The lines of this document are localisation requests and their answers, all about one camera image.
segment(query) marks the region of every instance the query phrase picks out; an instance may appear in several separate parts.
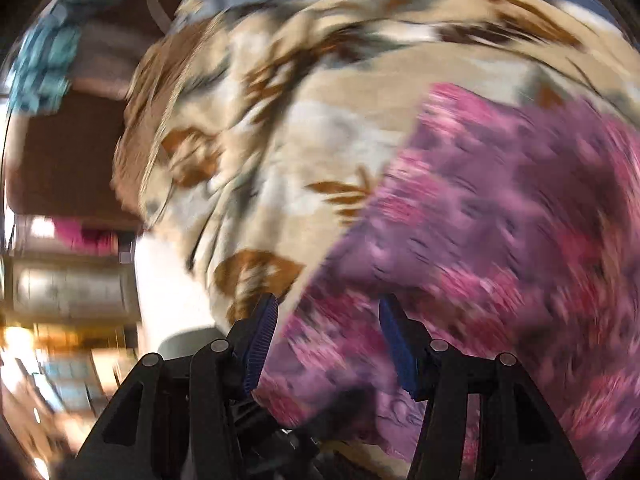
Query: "teal fabric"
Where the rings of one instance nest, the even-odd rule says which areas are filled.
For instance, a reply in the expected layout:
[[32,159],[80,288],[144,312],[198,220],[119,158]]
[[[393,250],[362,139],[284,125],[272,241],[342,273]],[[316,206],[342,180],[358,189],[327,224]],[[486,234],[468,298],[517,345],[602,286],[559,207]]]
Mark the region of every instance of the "teal fabric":
[[27,115],[58,111],[70,87],[67,73],[76,57],[81,25],[122,0],[57,0],[27,31],[12,66],[9,108]]

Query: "pink floral blanket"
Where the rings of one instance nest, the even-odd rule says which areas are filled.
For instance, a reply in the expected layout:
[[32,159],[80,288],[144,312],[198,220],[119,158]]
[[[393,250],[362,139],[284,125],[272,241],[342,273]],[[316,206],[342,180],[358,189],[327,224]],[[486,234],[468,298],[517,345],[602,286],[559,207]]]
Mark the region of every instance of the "pink floral blanket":
[[[637,133],[586,100],[513,108],[436,85],[417,131],[274,343],[257,399],[296,425],[371,385],[358,434],[411,460],[424,404],[397,384],[377,319],[394,292],[461,351],[514,352],[590,479],[640,428]],[[463,477],[473,469],[470,404]]]

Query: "white wall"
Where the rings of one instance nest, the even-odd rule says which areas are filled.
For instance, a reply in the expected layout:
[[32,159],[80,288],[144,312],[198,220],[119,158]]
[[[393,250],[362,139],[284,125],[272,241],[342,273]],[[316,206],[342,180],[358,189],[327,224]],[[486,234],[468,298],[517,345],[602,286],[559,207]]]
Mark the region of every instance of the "white wall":
[[143,234],[136,243],[135,267],[143,323],[140,354],[156,351],[175,333],[215,324],[203,286],[188,275],[167,242]]

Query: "beige floral blanket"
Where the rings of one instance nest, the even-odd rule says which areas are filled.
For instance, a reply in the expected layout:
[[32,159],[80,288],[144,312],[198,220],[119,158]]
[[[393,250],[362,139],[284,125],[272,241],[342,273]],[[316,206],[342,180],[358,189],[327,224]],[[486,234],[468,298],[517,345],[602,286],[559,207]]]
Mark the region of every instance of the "beige floral blanket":
[[582,94],[640,126],[640,57],[587,12],[542,0],[292,1],[219,15],[149,51],[114,184],[175,245],[223,328],[263,291],[281,298],[283,319],[437,82],[509,105]]

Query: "purple fabric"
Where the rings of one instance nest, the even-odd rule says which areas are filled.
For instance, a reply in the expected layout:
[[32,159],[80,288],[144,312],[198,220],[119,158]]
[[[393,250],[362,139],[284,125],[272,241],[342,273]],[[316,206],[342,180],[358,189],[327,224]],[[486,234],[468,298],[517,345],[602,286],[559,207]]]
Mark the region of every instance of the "purple fabric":
[[[464,353],[517,355],[590,479],[640,428],[637,133],[585,100],[551,109],[432,88],[417,132],[307,287],[255,397],[297,425],[370,384],[375,416],[350,437],[411,460],[424,404],[396,382],[377,304]],[[463,477],[477,450],[471,406]]]

